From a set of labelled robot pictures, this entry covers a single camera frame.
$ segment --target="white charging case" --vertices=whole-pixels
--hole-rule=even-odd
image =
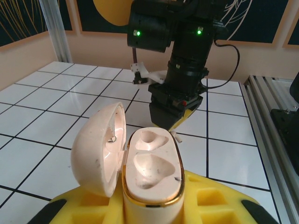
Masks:
[[[111,197],[122,172],[127,223],[180,223],[184,169],[173,136],[162,128],[141,128],[125,150],[122,103],[90,117],[71,151],[71,167],[86,190]]]

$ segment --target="wall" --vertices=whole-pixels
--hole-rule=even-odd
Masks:
[[[56,60],[49,35],[0,51],[0,90]]]
[[[249,75],[294,78],[299,71],[299,51],[282,48],[284,40],[298,10],[299,1],[294,1],[274,48],[239,45],[241,63],[234,80],[245,82]],[[71,3],[74,20],[78,21],[74,3]],[[76,24],[77,35],[68,35],[73,62],[129,69],[132,49],[127,46],[126,36],[82,35]],[[148,70],[166,70],[171,48],[162,53],[137,50],[138,61],[143,61]],[[236,64],[233,48],[213,46],[206,64],[210,78],[226,80]]]

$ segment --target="robotic arm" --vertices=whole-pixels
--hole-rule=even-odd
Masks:
[[[128,46],[165,52],[174,41],[164,83],[149,85],[152,122],[172,130],[201,104],[207,91],[206,60],[217,35],[226,31],[221,17],[228,0],[134,0]],[[135,84],[146,83],[135,70]]]

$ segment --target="white tile floor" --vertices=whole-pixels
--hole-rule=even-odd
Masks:
[[[150,94],[132,85],[133,78],[130,70],[53,62],[0,92],[1,224],[26,223],[50,199],[78,186],[70,149],[100,108],[123,103],[127,140],[152,126]],[[248,194],[278,220],[239,84],[203,97],[176,129],[184,168]]]

